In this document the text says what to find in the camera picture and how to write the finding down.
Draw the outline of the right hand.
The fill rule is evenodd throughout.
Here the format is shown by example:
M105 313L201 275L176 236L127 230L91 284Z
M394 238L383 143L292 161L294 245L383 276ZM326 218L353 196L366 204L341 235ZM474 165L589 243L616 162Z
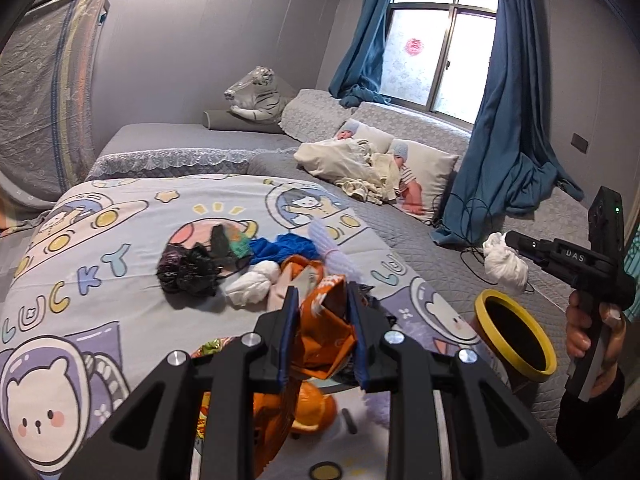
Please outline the right hand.
M600 396L613 385L618 358L623 350L626 321L616 304L596 304L588 295L574 290L568 298L566 351L574 360L574 385L584 402Z

